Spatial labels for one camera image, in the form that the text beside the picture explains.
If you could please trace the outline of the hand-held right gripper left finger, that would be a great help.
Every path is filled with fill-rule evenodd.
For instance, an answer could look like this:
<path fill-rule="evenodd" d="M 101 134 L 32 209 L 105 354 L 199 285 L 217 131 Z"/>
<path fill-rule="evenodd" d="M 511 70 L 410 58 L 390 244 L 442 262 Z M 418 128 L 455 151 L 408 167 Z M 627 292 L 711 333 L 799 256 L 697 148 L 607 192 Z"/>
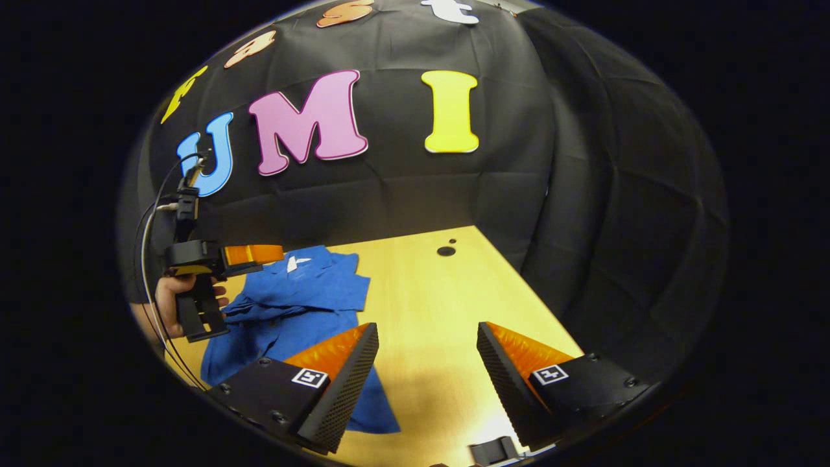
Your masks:
<path fill-rule="evenodd" d="M 338 450 L 379 348 L 364 323 L 286 361 L 261 357 L 207 393 L 270 437 L 321 455 Z"/>

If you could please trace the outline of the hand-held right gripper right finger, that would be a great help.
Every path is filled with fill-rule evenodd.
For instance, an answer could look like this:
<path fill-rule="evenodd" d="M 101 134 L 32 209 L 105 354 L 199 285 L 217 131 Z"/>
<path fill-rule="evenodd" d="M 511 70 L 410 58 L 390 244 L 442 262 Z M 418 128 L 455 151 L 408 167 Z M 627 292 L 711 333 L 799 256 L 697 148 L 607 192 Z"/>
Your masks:
<path fill-rule="evenodd" d="M 519 441 L 533 450 L 581 437 L 651 388 L 607 355 L 571 357 L 493 322 L 479 323 L 477 349 Z"/>

